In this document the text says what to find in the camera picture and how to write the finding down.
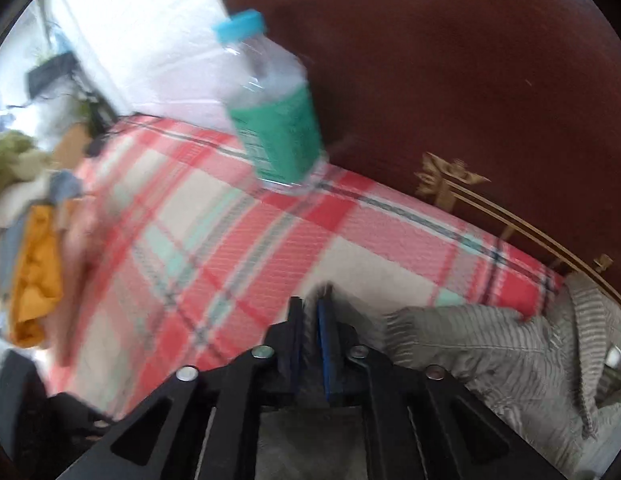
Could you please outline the grey striped button shirt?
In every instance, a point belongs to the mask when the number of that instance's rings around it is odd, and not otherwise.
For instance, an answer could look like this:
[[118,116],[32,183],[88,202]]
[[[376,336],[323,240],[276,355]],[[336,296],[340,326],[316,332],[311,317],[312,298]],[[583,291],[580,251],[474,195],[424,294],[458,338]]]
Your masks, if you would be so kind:
[[570,479],[601,477],[621,451],[621,308],[582,274],[541,313],[484,304],[381,312],[329,283],[341,322],[399,366],[443,366]]

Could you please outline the orange cloth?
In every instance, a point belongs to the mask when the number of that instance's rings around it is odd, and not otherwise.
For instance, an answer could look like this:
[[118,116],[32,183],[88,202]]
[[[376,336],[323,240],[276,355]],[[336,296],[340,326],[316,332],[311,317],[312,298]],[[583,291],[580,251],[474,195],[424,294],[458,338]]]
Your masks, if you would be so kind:
[[46,338],[42,319],[54,311],[62,298],[62,262],[54,207],[34,205],[26,217],[13,268],[9,296],[12,344],[20,348],[41,344]]

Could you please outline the red plaid bed sheet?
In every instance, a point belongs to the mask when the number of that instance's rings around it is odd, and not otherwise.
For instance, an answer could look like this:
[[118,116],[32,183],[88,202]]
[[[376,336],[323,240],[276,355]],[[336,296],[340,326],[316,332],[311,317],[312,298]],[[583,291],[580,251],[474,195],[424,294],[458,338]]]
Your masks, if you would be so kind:
[[67,366],[47,382],[122,415],[176,368],[227,363],[331,282],[379,310],[490,304],[533,314],[560,278],[492,234],[353,172],[264,190],[230,134],[119,122],[77,177],[96,249]]

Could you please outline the green label water bottle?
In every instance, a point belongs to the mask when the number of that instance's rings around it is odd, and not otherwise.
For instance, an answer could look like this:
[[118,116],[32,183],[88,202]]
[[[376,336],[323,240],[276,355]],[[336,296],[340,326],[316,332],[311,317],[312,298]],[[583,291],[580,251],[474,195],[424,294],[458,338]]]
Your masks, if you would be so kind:
[[304,65],[267,37],[255,10],[213,30],[222,46],[220,100],[257,179],[271,191],[304,193],[327,164]]

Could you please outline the dark red wooden headboard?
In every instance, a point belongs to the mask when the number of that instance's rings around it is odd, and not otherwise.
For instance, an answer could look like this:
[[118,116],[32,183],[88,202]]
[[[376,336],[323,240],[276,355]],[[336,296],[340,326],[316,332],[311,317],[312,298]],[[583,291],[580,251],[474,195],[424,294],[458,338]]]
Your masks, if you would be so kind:
[[222,0],[307,68],[335,165],[621,304],[621,32],[593,0]]

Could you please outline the yellow green cloth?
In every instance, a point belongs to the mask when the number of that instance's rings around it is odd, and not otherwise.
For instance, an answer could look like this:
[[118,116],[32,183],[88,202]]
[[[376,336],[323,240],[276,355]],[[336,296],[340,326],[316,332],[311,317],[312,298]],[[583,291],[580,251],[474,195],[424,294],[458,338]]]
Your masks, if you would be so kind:
[[16,130],[0,133],[0,195],[12,184],[33,181],[50,165],[50,155],[30,136]]

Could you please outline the pile of pale clothes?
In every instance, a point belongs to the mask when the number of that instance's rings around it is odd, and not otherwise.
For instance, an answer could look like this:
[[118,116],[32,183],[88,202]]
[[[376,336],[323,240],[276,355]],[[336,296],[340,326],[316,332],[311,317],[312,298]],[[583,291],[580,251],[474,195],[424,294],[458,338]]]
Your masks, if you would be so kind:
[[0,191],[0,336],[70,364],[97,231],[97,196],[70,170]]

